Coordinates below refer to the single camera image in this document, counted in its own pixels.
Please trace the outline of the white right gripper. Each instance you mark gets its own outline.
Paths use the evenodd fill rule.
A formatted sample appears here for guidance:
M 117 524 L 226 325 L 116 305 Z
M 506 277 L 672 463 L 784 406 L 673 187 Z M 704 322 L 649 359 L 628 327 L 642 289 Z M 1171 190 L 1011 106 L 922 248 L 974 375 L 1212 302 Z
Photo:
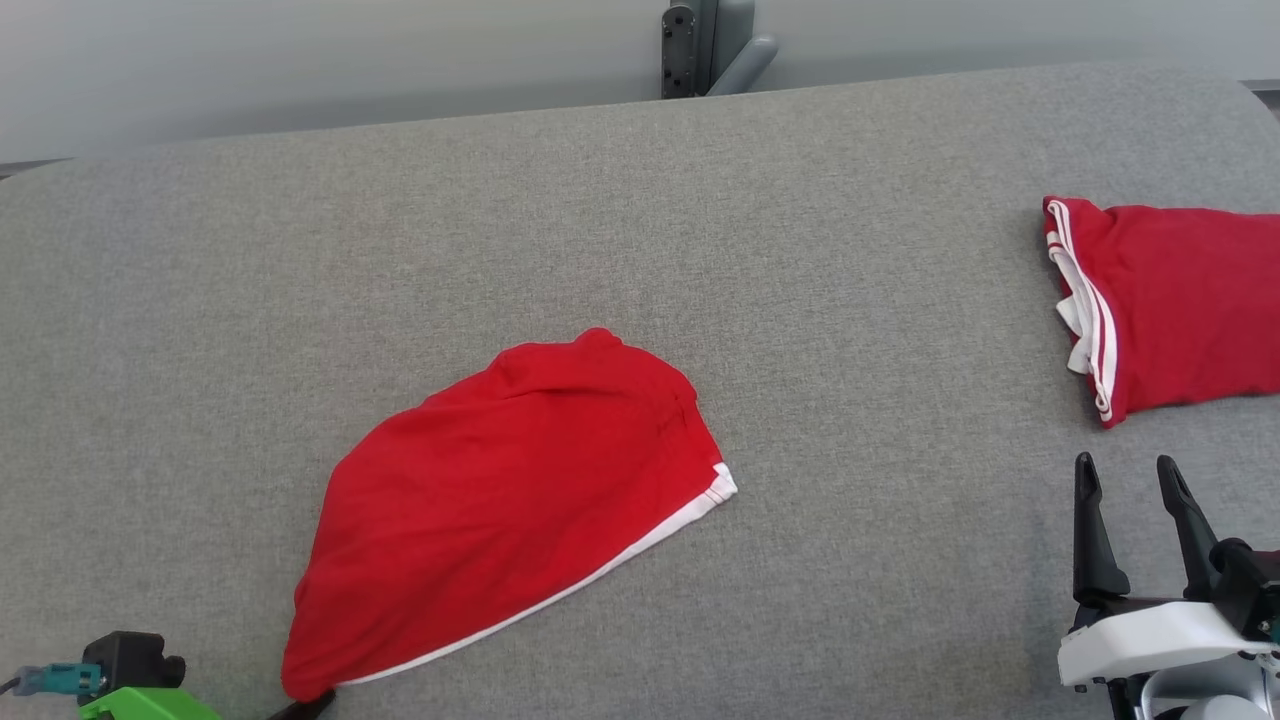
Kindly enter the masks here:
M 1175 523 L 1187 575 L 1185 600 L 1125 598 L 1130 582 L 1115 559 L 1101 512 L 1094 460 L 1074 461 L 1071 596 L 1079 603 L 1059 647 L 1062 685 L 1189 671 L 1207 678 L 1213 664 L 1256 666 L 1280 676 L 1280 646 L 1242 637 L 1211 602 L 1220 571 L 1219 542 L 1176 461 L 1156 461 L 1164 507 Z

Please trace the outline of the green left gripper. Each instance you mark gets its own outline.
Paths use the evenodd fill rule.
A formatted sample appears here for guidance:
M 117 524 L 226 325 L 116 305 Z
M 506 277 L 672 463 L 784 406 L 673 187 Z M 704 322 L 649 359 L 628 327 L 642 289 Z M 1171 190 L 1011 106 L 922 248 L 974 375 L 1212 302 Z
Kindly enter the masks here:
M 294 701 L 266 720 L 319 720 L 337 697 L 329 689 L 311 701 Z M 221 720 L 191 693 L 177 688 L 123 687 L 78 708 L 79 720 Z

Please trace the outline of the red basketball jersey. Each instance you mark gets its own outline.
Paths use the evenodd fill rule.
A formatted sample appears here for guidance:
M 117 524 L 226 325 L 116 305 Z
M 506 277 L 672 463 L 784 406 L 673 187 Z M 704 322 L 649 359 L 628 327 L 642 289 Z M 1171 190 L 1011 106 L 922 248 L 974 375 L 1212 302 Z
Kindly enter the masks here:
M 1044 242 L 1101 424 L 1280 395 L 1280 214 L 1043 201 Z

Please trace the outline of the red shorts white trim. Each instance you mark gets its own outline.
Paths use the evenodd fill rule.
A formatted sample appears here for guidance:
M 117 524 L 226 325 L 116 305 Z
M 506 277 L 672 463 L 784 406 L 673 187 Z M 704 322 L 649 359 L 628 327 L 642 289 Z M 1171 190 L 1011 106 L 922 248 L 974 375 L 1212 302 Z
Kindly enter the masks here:
M 462 650 L 737 489 L 691 382 L 654 354 L 604 328 L 507 348 L 335 465 L 283 689 L 310 702 Z

